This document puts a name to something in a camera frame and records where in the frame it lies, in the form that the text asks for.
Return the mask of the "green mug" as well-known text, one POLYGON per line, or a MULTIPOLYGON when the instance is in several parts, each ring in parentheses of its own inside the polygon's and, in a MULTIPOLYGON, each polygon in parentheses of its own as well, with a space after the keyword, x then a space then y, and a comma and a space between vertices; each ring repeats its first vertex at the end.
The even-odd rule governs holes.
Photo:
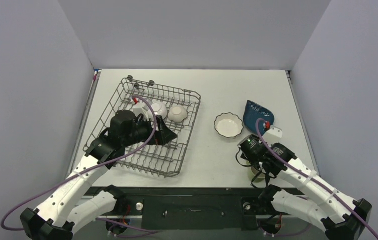
POLYGON ((248 171, 248 178, 250 180, 253 180, 254 183, 260 183, 263 182, 266 179, 266 176, 264 173, 259 174, 259 170, 255 168, 254 166, 251 166, 248 171))

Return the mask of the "small white lobed bowl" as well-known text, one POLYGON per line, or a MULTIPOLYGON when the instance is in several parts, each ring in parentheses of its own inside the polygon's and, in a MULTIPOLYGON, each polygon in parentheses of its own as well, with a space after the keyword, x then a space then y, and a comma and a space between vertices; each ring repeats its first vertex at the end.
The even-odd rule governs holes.
POLYGON ((168 119, 175 123, 182 123, 188 117, 187 110, 181 106, 172 106, 168 111, 168 119))

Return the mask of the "plain white bowl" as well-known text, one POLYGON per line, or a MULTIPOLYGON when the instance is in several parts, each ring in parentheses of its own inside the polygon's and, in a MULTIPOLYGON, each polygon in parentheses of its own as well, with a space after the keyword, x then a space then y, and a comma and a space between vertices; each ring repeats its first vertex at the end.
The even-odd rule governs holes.
POLYGON ((161 116, 164 121, 166 120, 168 117, 168 108, 166 107, 165 103, 162 101, 153 101, 150 106, 154 111, 155 116, 161 116))

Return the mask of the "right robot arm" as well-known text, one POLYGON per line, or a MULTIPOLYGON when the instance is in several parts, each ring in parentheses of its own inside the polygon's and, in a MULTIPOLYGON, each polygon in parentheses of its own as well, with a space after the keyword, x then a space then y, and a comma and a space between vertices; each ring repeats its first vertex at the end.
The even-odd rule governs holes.
POLYGON ((250 135, 238 144, 242 158, 256 167, 266 179, 279 179, 293 185, 307 198, 292 195, 273 184, 259 196, 259 207, 266 214, 286 213, 322 230, 329 240, 357 240, 371 216, 372 205, 356 200, 324 181, 290 149, 264 143, 250 135))

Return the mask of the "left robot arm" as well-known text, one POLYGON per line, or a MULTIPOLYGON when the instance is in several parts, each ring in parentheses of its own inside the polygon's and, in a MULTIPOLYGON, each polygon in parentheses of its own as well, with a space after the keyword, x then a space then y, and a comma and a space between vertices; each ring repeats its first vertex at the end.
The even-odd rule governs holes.
POLYGON ((77 206, 92 185, 116 163, 131 156, 126 148, 164 146, 177 138, 161 116, 154 121, 136 116, 130 110, 119 110, 86 150, 67 183, 35 209, 27 208, 20 216, 25 234, 32 240, 71 240, 81 228, 97 217, 111 212, 120 215, 126 209, 123 193, 110 185, 94 199, 77 206))

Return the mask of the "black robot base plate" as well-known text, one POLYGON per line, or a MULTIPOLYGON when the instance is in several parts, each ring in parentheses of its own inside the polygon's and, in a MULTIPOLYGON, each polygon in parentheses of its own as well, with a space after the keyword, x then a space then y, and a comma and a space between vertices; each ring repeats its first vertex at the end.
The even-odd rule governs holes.
POLYGON ((139 220, 146 230, 257 230, 278 213, 260 202, 259 188, 116 187, 118 200, 97 218, 139 220))

